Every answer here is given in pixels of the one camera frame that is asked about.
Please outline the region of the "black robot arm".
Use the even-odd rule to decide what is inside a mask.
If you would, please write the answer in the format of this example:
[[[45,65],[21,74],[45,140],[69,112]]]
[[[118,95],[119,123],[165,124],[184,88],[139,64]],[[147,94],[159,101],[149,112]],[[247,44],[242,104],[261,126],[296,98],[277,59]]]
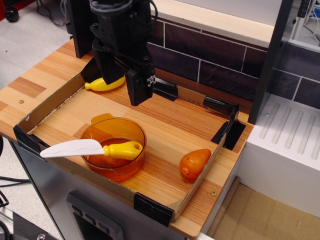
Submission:
[[[153,96],[155,65],[147,48],[152,25],[152,0],[91,0],[90,10],[97,22],[90,26],[95,38],[92,49],[106,84],[125,77],[132,106]]]

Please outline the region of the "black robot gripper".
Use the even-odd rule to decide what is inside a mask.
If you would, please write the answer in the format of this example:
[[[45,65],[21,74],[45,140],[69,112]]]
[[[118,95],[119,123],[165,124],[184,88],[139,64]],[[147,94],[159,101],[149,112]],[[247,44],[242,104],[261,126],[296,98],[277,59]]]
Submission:
[[[124,78],[132,106],[153,96],[156,83],[153,58],[147,48],[152,35],[150,7],[91,7],[92,50],[107,85]]]

